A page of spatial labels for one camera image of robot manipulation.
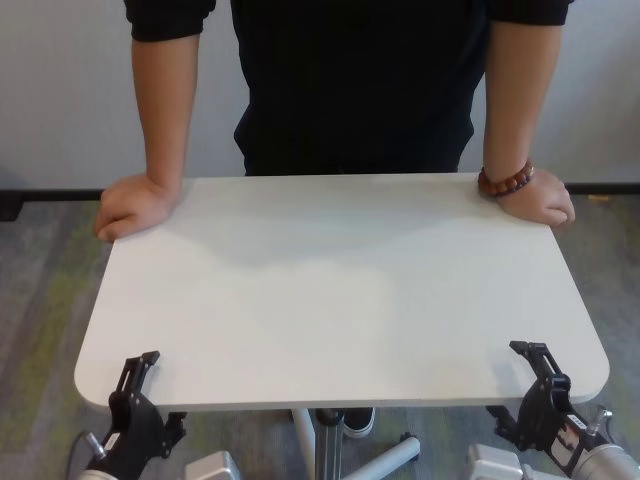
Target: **black shoe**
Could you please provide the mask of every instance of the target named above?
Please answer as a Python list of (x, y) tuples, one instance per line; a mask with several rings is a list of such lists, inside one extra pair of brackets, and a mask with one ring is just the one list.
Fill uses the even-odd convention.
[(366, 437), (375, 418), (375, 408), (348, 408), (344, 412), (344, 434), (349, 438)]

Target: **floor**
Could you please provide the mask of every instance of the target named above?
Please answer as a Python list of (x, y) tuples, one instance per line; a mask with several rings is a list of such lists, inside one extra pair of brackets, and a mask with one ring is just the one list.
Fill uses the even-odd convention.
[[(611, 363), (598, 403), (615, 412), (612, 432), (640, 458), (640, 197), (575, 198), (578, 220), (557, 238)], [(30, 203), (15, 223), (0, 224), (0, 476), (61, 479), (82, 429), (100, 438), (109, 417), (75, 391), (73, 370), (109, 247), (93, 238), (95, 203)], [(469, 444), (509, 448), (482, 408), (385, 409), (373, 434), (346, 441), (343, 471), (372, 458), (405, 431), (422, 442), (417, 462), (391, 479), (455, 478)], [(187, 437), (143, 479), (175, 479), (185, 463), (229, 450), (247, 480), (305, 478), (295, 431), (284, 412), (192, 414)], [(88, 452), (78, 449), (77, 473)], [(544, 455), (522, 457), (557, 472)]]

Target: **black shirt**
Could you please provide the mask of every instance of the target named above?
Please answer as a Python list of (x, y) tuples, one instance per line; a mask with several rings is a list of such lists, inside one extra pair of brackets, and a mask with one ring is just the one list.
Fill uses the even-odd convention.
[[(198, 34), (215, 3), (125, 0), (139, 41)], [(489, 20), (560, 25), (569, 3), (231, 0), (250, 91), (236, 130), (247, 167), (454, 170), (473, 133)]]

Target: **black baseboard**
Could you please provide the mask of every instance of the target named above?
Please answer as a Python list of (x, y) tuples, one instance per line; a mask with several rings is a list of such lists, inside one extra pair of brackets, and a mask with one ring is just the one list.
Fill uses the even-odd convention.
[[(640, 183), (567, 183), (571, 195), (640, 195)], [(0, 222), (18, 218), (24, 202), (98, 201), (102, 190), (0, 190)]]
[(567, 183), (571, 195), (640, 195), (640, 183)]
[(14, 222), (25, 202), (100, 200), (102, 190), (0, 190), (0, 222)]

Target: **fist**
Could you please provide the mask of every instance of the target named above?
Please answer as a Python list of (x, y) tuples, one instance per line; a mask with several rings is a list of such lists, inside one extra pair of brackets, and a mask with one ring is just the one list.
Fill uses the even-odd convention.
[(113, 242), (158, 225), (169, 218), (178, 198), (178, 191), (169, 191), (146, 175), (123, 178), (103, 192), (95, 233), (100, 240)]
[(551, 173), (536, 170), (534, 177), (523, 188), (505, 197), (499, 197), (502, 209), (514, 217), (551, 227), (568, 225), (576, 218), (569, 192), (564, 183)]

